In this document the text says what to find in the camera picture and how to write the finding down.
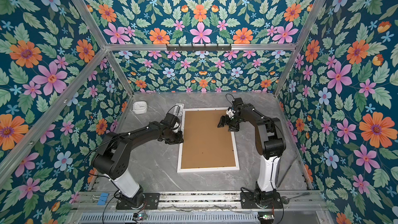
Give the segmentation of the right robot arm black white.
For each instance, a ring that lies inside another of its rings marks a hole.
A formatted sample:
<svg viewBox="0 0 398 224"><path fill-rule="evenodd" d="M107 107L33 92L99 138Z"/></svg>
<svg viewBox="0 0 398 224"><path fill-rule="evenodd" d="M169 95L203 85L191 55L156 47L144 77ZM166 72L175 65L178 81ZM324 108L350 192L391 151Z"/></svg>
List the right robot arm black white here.
<svg viewBox="0 0 398 224"><path fill-rule="evenodd" d="M286 140L279 118L268 117L260 113L242 98L234 98L224 116L221 116L218 128L228 127L230 132L238 132L242 122L254 127L255 147L260 155L260 173L255 189L242 187L241 204L247 207L251 202L258 208L283 208L281 196L277 191L280 160L286 150Z"/></svg>

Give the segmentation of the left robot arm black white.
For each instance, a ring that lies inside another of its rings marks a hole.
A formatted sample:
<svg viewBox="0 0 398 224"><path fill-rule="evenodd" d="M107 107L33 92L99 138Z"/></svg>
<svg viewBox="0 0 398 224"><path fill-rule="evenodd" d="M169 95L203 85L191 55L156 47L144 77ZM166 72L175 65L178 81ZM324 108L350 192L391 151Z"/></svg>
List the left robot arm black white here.
<svg viewBox="0 0 398 224"><path fill-rule="evenodd" d="M153 143L160 141L176 146L183 143L183 132L175 125L151 122L147 126L124 133L109 132L94 153L91 166L110 180L120 194L117 209L138 209L143 207L145 195L143 187L135 179L138 175L138 162L133 156L144 159L144 148L154 148Z"/></svg>

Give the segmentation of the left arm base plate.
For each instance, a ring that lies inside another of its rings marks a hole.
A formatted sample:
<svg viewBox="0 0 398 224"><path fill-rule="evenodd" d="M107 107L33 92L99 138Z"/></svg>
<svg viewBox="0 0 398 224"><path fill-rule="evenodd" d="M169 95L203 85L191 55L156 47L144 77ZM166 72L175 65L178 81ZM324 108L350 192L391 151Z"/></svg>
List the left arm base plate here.
<svg viewBox="0 0 398 224"><path fill-rule="evenodd" d="M118 197L117 210L153 210L158 209L159 193L139 193L132 198L124 195Z"/></svg>

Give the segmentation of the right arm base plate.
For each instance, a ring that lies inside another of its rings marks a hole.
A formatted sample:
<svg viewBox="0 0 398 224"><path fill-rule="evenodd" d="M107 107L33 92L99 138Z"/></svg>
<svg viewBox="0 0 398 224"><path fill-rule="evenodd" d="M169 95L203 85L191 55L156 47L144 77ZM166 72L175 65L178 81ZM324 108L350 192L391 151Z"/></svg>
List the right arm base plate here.
<svg viewBox="0 0 398 224"><path fill-rule="evenodd" d="M254 194L250 192L240 193L240 204L242 209L283 209L283 204L279 196L269 201L256 203Z"/></svg>

